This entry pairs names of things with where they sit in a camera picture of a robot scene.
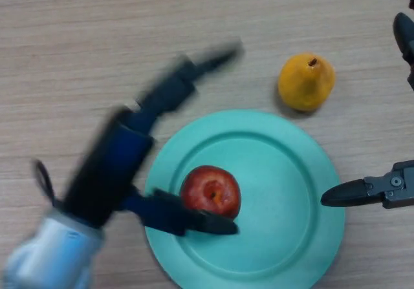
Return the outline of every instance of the apple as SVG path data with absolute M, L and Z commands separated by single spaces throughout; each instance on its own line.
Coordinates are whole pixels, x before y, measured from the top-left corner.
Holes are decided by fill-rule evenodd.
M 187 175 L 180 195 L 184 205 L 231 219 L 240 211 L 239 184 L 232 174 L 215 166 L 199 166 Z

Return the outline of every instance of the table surface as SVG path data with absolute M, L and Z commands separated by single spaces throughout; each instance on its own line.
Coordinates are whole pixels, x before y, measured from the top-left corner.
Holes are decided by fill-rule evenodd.
M 157 151 L 183 125 L 224 109 L 291 119 L 332 158 L 343 181 L 383 175 L 414 158 L 414 93 L 392 22 L 408 0 L 0 0 L 0 259 L 34 230 L 47 203 L 29 166 L 42 159 L 58 193 L 110 107 L 130 104 L 181 52 L 241 38 L 245 58 L 200 87 L 197 101 L 156 130 Z M 284 62 L 313 51 L 337 84 L 310 117 L 275 104 Z M 315 286 L 414 288 L 414 209 L 347 210 L 345 238 Z M 95 288 L 176 288 L 142 228 L 118 215 L 94 269 Z

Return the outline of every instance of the screw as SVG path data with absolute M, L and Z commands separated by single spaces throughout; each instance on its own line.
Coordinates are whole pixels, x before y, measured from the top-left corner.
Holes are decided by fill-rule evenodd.
M 399 187 L 399 186 L 401 186 L 401 184 L 402 184 L 402 181 L 401 181 L 401 179 L 399 179 L 399 177 L 393 177 L 391 179 L 391 185 L 392 186 Z

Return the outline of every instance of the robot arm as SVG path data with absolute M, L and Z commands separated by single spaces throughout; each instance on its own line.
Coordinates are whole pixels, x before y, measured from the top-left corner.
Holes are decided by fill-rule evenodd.
M 35 236 L 10 257 L 4 274 L 5 288 L 88 288 L 91 261 L 104 241 L 103 227 L 123 205 L 142 216 L 144 225 L 177 235 L 183 235 L 185 230 L 237 233 L 232 221 L 187 210 L 167 193 L 143 198 L 132 182 L 153 145 L 149 134 L 158 118 L 177 110 L 195 92 L 196 81 L 220 69 L 240 52 L 240 45 L 232 45 L 197 64 L 184 58 L 142 101 L 137 101 L 139 110 L 117 110 L 70 181 L 61 202 L 55 201 L 50 180 L 42 166 L 38 167 L 53 208 Z M 182 217 L 173 223 L 162 222 L 169 211 Z M 225 230 L 214 231 L 222 223 Z

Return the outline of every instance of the plate rim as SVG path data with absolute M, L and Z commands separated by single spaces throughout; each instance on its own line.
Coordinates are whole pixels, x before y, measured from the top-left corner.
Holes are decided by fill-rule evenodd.
M 220 119 L 225 119 L 226 122 L 222 123 L 222 122 L 218 122 L 219 128 L 217 129 L 212 129 L 211 127 L 208 127 L 207 123 L 209 121 L 213 121 L 216 122 Z M 252 123 L 247 124 L 245 121 L 247 118 L 251 118 Z M 277 131 L 277 127 L 285 127 L 283 130 L 288 132 L 288 133 L 282 133 L 280 131 Z M 149 191 L 153 188 L 153 186 L 151 186 L 152 184 L 154 184 L 154 182 L 152 182 L 152 180 L 156 179 L 157 176 L 159 176 L 159 173 L 155 172 L 157 170 L 157 167 L 160 165 L 160 161 L 165 157 L 168 156 L 168 153 L 171 152 L 170 148 L 171 146 L 173 146 L 174 144 L 176 144 L 177 142 L 179 143 L 180 140 L 182 140 L 186 135 L 188 135 L 188 133 L 190 133 L 192 130 L 197 130 L 199 132 L 200 135 L 195 135 L 193 133 L 193 136 L 196 136 L 196 138 L 194 138 L 193 140 L 198 140 L 200 143 L 205 141 L 206 138 L 208 138 L 209 136 L 212 135 L 212 133 L 216 132 L 216 134 L 219 134 L 219 132 L 224 132 L 227 133 L 228 131 L 235 131 L 234 128 L 245 128 L 248 129 L 247 131 L 250 132 L 255 132 L 258 134 L 266 134 L 266 132 L 268 132 L 267 136 L 269 136 L 270 138 L 273 138 L 274 140 L 282 140 L 283 141 L 283 137 L 286 137 L 286 134 L 288 134 L 288 136 L 290 136 L 289 139 L 294 139 L 291 137 L 291 135 L 293 136 L 301 136 L 302 138 L 304 138 L 305 145 L 310 146 L 312 148 L 314 148 L 314 150 L 316 151 L 316 153 L 318 153 L 321 157 L 321 160 L 324 160 L 325 163 L 323 165 L 323 167 L 329 167 L 330 166 L 330 176 L 329 178 L 331 180 L 334 180 L 336 183 L 340 183 L 340 179 L 339 176 L 335 170 L 335 167 L 331 161 L 331 159 L 329 158 L 328 154 L 325 152 L 325 150 L 323 150 L 323 148 L 320 146 L 320 144 L 313 138 L 311 137 L 309 134 L 307 134 L 303 129 L 301 129 L 300 127 L 298 127 L 296 124 L 280 117 L 280 116 L 276 116 L 275 114 L 271 114 L 269 112 L 262 112 L 262 111 L 257 111 L 257 110 L 227 110 L 227 111 L 219 111 L 219 112 L 214 112 L 211 114 L 207 114 L 199 119 L 196 119 L 192 122 L 190 122 L 189 124 L 185 125 L 182 129 L 180 129 L 177 133 L 175 133 L 166 143 L 165 145 L 162 147 L 162 149 L 160 150 L 160 152 L 158 153 L 156 159 L 154 160 L 151 169 L 149 171 L 148 174 L 148 178 L 146 180 L 146 186 L 145 186 L 145 190 L 144 193 L 148 194 Z M 300 149 L 300 145 L 303 144 L 303 140 L 298 142 L 298 148 Z M 297 153 L 294 153 L 295 156 L 297 156 L 299 159 L 300 156 Z M 307 169 L 307 171 L 309 170 L 309 166 L 312 167 L 312 164 L 310 164 L 311 162 L 309 162 L 308 160 L 304 161 L 303 165 L 305 166 L 305 168 Z M 309 172 L 312 176 L 311 178 L 313 180 L 315 179 L 320 179 L 320 177 L 318 176 L 318 174 L 316 174 L 313 171 Z M 320 197 L 320 195 L 323 193 L 321 190 L 316 191 L 317 192 L 317 196 L 318 198 Z M 325 215 L 325 217 L 322 217 L 322 220 L 326 220 L 326 218 L 335 218 L 336 222 L 333 222 L 331 224 L 333 224 L 335 227 L 334 231 L 336 232 L 336 238 L 334 239 L 335 241 L 327 241 L 328 244 L 331 243 L 331 255 L 329 256 L 329 264 L 324 264 L 323 266 L 323 272 L 319 272 L 318 276 L 312 276 L 312 275 L 307 275 L 306 278 L 309 280 L 306 280 L 305 283 L 308 283 L 308 285 L 305 285 L 304 282 L 302 281 L 301 284 L 297 284 L 299 286 L 296 286 L 295 288 L 309 288 L 312 287 L 315 283 L 317 283 L 322 277 L 323 275 L 325 275 L 326 271 L 329 269 L 329 267 L 331 266 L 334 258 L 336 257 L 336 254 L 338 253 L 340 246 L 342 244 L 342 239 L 343 239 L 343 234 L 344 234 L 344 229 L 345 229 L 345 209 L 344 208 L 336 208 L 336 209 L 331 209 L 331 208 L 326 208 L 325 206 L 319 206 L 320 210 L 324 211 L 322 214 Z M 323 231 L 328 232 L 329 230 L 332 230 L 332 228 L 330 227 L 329 229 L 327 229 L 327 226 L 325 226 L 325 229 Z M 162 252 L 164 250 L 160 250 L 161 248 L 159 248 L 157 246 L 158 242 L 172 242 L 172 243 L 177 243 L 177 237 L 169 235 L 167 233 L 164 232 L 160 232 L 160 231 L 156 231 L 153 230 L 151 228 L 145 228 L 146 231 L 146 237 L 148 240 L 148 243 L 150 245 L 151 251 L 154 255 L 154 257 L 156 258 L 156 260 L 158 261 L 159 265 L 162 267 L 162 269 L 168 274 L 168 276 L 170 277 L 170 279 L 176 283 L 177 285 L 181 286 L 181 287 L 185 287 L 185 288 L 210 288 L 209 286 L 204 287 L 202 285 L 202 282 L 199 280 L 197 281 L 197 283 L 199 283 L 200 285 L 195 286 L 194 283 L 191 283 L 191 286 L 186 286 L 186 277 L 188 278 L 188 273 L 180 273 L 177 272 L 177 269 L 175 268 L 175 266 L 177 266 L 177 264 L 173 264 L 173 263 L 166 263 L 168 262 L 168 260 L 166 261 L 166 258 L 164 255 L 162 255 Z M 177 253 L 177 249 L 176 250 L 172 250 L 171 251 L 175 252 L 175 255 L 179 254 Z M 190 258 L 187 258 L 188 260 L 184 260 L 186 261 L 183 264 L 188 264 L 188 261 L 191 261 L 193 264 L 197 264 L 194 263 Z M 217 284 L 214 284 L 214 286 L 219 286 L 219 288 L 225 288 L 224 286 L 229 286 L 231 285 L 232 288 L 268 288 L 269 282 L 265 281 L 262 283 L 261 286 L 260 285 L 260 280 L 259 283 L 257 283 L 257 280 L 254 282 L 250 282 L 250 286 L 247 286 L 246 283 L 238 283 L 237 287 L 235 286 L 236 284 L 234 283 L 234 280 L 230 279 L 223 279 L 218 277 L 217 275 L 212 275 L 208 272 L 206 272 L 205 270 L 202 270 L 200 266 L 198 266 L 197 268 L 190 268 L 192 271 L 189 273 L 197 273 L 197 274 L 207 274 L 209 275 L 210 278 L 209 281 L 218 281 Z M 289 270 L 291 269 L 287 269 L 288 273 L 287 273 L 287 279 L 292 278 L 292 276 L 290 276 L 289 274 L 291 274 L 292 272 L 289 273 Z M 289 288 L 291 288 L 291 283 L 285 283 L 285 286 L 289 286 Z

